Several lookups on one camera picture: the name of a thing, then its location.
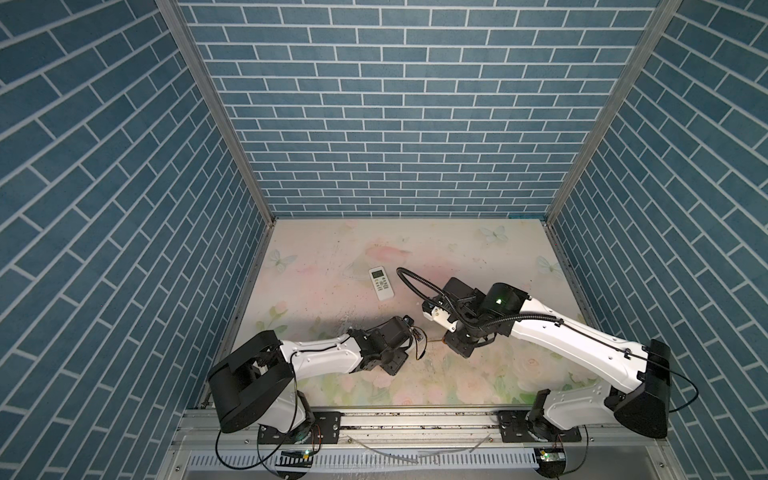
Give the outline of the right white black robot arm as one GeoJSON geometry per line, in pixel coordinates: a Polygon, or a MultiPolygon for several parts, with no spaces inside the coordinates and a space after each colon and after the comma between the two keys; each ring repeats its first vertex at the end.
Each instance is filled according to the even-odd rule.
{"type": "Polygon", "coordinates": [[[624,340],[573,320],[505,283],[488,292],[451,278],[432,297],[422,298],[424,316],[443,327],[443,340],[468,358],[512,337],[543,347],[585,368],[598,378],[591,387],[537,392],[526,416],[529,432],[554,441],[588,425],[619,425],[652,439],[668,434],[671,371],[669,347],[624,340]]]}

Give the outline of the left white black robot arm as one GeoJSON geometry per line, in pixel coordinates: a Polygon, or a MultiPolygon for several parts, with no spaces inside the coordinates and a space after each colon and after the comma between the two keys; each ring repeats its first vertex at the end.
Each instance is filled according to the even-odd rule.
{"type": "Polygon", "coordinates": [[[262,331],[208,373],[220,431],[234,433],[257,423],[295,436],[314,422],[299,381],[377,368],[394,376],[408,360],[409,349],[424,339],[423,330],[408,316],[309,342],[281,340],[273,330],[262,331]]]}

